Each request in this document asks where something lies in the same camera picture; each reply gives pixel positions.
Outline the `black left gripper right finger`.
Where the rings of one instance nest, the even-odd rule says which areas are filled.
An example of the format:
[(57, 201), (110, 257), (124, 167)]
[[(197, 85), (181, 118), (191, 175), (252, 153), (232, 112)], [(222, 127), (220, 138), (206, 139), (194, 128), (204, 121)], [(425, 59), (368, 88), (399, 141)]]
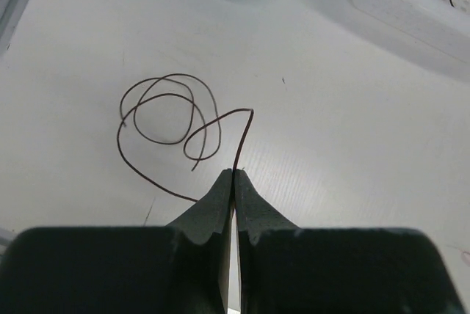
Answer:
[(463, 313), (440, 253), (400, 227), (299, 227), (234, 173), (243, 313)]

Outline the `white perforated basket left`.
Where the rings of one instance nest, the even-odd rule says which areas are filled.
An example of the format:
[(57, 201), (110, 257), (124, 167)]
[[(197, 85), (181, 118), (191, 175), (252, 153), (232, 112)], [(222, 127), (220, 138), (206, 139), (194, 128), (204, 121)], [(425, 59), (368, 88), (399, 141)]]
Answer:
[(346, 65), (413, 65), (469, 82), (469, 0), (296, 0)]

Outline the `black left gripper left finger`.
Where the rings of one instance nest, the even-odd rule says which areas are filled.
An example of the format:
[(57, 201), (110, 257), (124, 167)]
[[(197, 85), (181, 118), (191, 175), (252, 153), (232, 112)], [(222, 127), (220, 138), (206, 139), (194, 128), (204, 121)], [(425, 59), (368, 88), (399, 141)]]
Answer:
[(232, 172), (165, 226), (36, 227), (1, 261), (3, 313), (226, 313)]

